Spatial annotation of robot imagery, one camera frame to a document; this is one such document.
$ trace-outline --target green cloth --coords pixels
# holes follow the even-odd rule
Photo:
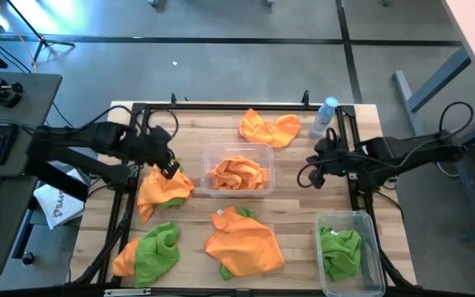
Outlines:
[[[175,205],[183,205],[185,203],[185,198],[171,198],[170,200],[163,202],[159,204],[159,206],[168,208],[170,206],[175,206]]]
[[[336,233],[331,227],[320,227],[323,269],[333,281],[354,276],[360,266],[362,238],[354,231]]]
[[[254,216],[255,216],[254,211],[248,210],[242,207],[238,207],[236,212],[238,215],[244,216],[245,218],[254,219]],[[225,281],[229,281],[230,279],[234,277],[232,275],[232,272],[230,272],[230,270],[227,267],[225,267],[223,264],[221,264],[221,266],[219,267],[219,274]]]
[[[177,239],[181,230],[174,223],[160,224],[140,239],[135,249],[135,286],[147,287],[179,261]]]

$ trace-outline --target plastic bottle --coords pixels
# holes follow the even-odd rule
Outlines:
[[[335,97],[328,97],[320,106],[317,116],[309,129],[310,138],[322,138],[326,136],[326,129],[329,122],[335,116],[335,108],[338,106],[338,100]]]

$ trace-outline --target gray floor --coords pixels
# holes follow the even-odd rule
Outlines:
[[[352,39],[458,39],[437,0],[394,0],[388,8],[380,2],[344,0]],[[167,0],[159,12],[144,0],[129,5],[98,0],[15,3],[40,31],[54,34],[341,37],[333,0],[276,0],[272,11],[260,0]],[[23,25],[18,28],[25,31]],[[19,59],[30,61],[19,42],[2,45]],[[35,43],[28,45],[35,49]],[[66,53],[63,46],[53,49],[59,57],[44,50],[39,71],[63,76],[56,102],[75,125],[107,108],[112,100],[169,100],[172,92],[191,101],[294,102],[308,89],[315,102],[327,96],[353,102],[341,45],[77,44]],[[363,102],[378,106],[386,135],[412,136],[392,72],[403,70],[415,90],[457,49],[353,46]],[[437,130],[441,111],[457,100],[475,109],[474,65],[419,112],[427,132]],[[457,127],[465,116],[465,111],[456,108],[445,125]],[[49,122],[64,124],[55,111],[49,114]],[[475,181],[475,170],[471,169],[471,175]],[[475,228],[475,219],[459,181],[427,165],[402,175],[397,187],[418,283],[434,290],[475,294],[475,243],[458,239],[460,231]],[[63,282],[75,235],[71,228],[35,229],[29,248],[41,255],[41,265],[23,267],[16,260],[9,261],[0,290]],[[35,239],[47,237],[53,240]],[[17,280],[15,275],[23,271],[26,274]]]

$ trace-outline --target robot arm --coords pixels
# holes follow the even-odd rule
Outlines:
[[[306,159],[306,167],[315,167],[308,176],[311,181],[308,186],[321,188],[325,174],[339,177],[352,174],[360,190],[368,193],[390,177],[427,163],[458,161],[466,153],[466,148],[445,130],[410,139],[377,137],[361,142],[354,151],[349,151],[340,145],[335,131],[329,128],[327,137],[318,141],[314,150],[317,155]]]
[[[137,164],[157,164],[168,179],[175,175],[180,166],[167,147],[172,137],[160,126],[152,128],[149,134],[113,122],[94,123],[80,128],[40,126],[32,136],[27,151],[32,164],[27,167],[28,173],[83,201],[87,198],[87,186],[59,172],[48,161],[60,161],[94,173],[105,183],[119,189],[128,186],[132,172],[127,164],[105,164],[71,147],[90,148],[97,153]]]

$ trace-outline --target plastic bin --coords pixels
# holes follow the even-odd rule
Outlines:
[[[210,172],[224,159],[243,156],[269,169],[269,177],[263,190],[215,190]],[[269,144],[208,144],[203,150],[201,187],[212,197],[265,196],[274,190],[274,152]]]
[[[362,237],[360,244],[360,267],[355,276],[333,282],[323,270],[320,226],[332,227],[334,231],[355,230]],[[315,220],[318,270],[323,293],[327,296],[381,297],[386,291],[383,269],[380,264],[379,247],[371,217],[364,211],[321,212]]]

